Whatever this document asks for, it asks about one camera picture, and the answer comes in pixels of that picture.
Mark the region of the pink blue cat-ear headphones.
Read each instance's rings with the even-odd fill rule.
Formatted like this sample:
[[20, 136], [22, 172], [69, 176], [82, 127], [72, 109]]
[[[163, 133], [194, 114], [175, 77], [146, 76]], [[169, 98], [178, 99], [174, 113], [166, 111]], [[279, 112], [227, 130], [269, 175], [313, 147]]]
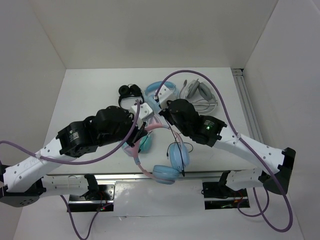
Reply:
[[[169, 130], [174, 137], [174, 142], [170, 143], [167, 147], [166, 153], [159, 153], [159, 152], [152, 152], [148, 153], [146, 157], [146, 161], [148, 161], [150, 164], [154, 163], [152, 171], [146, 170], [139, 158], [138, 148], [140, 145], [140, 139], [134, 144], [132, 148], [133, 150], [133, 160], [136, 166], [141, 170], [143, 174], [147, 173], [153, 173], [155, 171], [158, 171], [158, 167], [169, 167], [171, 171], [174, 173], [180, 173], [183, 176], [185, 175], [186, 168], [190, 164], [190, 155], [189, 151], [186, 147], [185, 142], [181, 138], [181, 136], [174, 131], [170, 126], [160, 124], [160, 123], [153, 123], [151, 125], [148, 125], [146, 127], [147, 132], [154, 131], [156, 129], [167, 129]], [[175, 181], [159, 181], [155, 180], [157, 183], [165, 184], [165, 185], [172, 185], [175, 183]]]

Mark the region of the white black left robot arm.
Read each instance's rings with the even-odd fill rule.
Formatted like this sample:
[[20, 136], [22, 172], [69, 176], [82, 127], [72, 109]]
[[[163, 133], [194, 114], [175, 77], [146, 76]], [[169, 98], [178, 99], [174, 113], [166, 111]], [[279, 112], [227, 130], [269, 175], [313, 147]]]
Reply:
[[28, 155], [27, 159], [15, 165], [1, 165], [1, 203], [22, 208], [48, 196], [76, 195], [86, 200], [98, 197], [101, 189], [93, 174], [50, 176], [49, 173], [61, 165], [85, 165], [86, 162], [77, 159], [96, 152], [99, 147], [118, 143], [109, 153], [98, 157], [98, 162], [111, 156], [123, 144], [134, 146], [147, 134], [146, 121], [153, 114], [145, 103], [134, 105], [129, 110], [109, 106], [96, 115], [70, 123], [35, 153], [15, 143], [1, 141]]

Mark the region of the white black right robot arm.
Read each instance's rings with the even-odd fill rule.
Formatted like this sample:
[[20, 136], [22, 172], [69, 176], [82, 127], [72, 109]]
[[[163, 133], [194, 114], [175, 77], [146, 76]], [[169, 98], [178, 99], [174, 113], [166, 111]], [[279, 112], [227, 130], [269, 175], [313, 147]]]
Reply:
[[234, 191], [255, 187], [264, 187], [277, 195], [287, 194], [296, 157], [294, 149], [273, 148], [237, 133], [216, 117], [198, 114], [185, 99], [165, 100], [159, 106], [159, 114], [183, 136], [200, 145], [225, 150], [255, 165], [255, 169], [225, 171], [218, 184], [220, 194], [230, 196]]

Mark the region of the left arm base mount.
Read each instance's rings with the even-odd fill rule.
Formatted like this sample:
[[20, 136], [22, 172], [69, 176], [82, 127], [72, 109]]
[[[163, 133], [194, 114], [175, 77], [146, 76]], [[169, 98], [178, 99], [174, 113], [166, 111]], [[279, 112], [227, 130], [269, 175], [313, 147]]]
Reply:
[[98, 182], [99, 191], [92, 196], [70, 195], [68, 206], [72, 213], [113, 212], [116, 183], [114, 181]]

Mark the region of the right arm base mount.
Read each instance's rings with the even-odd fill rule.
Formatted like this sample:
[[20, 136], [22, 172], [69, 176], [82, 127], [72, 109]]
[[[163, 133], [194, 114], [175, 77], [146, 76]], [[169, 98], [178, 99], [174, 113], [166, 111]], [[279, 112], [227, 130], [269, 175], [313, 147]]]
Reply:
[[236, 209], [238, 204], [240, 208], [250, 207], [246, 189], [234, 191], [218, 182], [203, 182], [201, 194], [205, 210]]

